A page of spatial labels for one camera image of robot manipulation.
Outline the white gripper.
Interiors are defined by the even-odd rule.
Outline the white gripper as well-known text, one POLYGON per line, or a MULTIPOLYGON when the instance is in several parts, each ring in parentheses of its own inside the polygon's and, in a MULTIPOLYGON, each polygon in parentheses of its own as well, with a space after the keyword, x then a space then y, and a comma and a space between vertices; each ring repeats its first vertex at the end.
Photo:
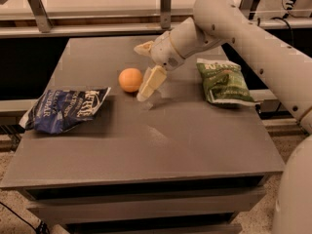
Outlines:
POLYGON ((146 69, 136 95, 138 101, 149 99, 167 79, 167 71, 173 71, 184 64, 184 58, 174 48, 169 31, 157 37, 154 42, 147 41, 135 46, 134 51, 146 57, 151 55, 152 60, 158 64, 146 69))

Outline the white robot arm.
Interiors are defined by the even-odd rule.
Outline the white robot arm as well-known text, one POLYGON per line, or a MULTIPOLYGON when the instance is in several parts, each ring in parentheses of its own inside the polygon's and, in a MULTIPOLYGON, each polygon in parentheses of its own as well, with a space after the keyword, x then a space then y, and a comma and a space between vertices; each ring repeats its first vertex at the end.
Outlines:
POLYGON ((312 59, 250 22, 233 0, 196 0, 193 16, 135 47, 152 58, 137 99, 145 101, 190 56, 229 44, 309 136, 281 177, 272 234, 312 234, 312 59))

